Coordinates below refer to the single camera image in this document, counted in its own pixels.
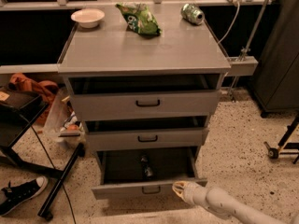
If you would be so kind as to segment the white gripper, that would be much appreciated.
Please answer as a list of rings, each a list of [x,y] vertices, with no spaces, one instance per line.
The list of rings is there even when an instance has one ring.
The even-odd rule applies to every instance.
[[[194,182],[177,181],[172,185],[172,190],[190,205],[207,205],[207,188]]]

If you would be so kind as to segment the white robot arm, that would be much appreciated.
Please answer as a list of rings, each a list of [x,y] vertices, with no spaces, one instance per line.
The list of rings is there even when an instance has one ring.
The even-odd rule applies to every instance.
[[[177,181],[172,190],[185,203],[198,205],[222,219],[235,217],[242,224],[285,224],[263,212],[241,203],[221,188],[206,188],[195,182]]]

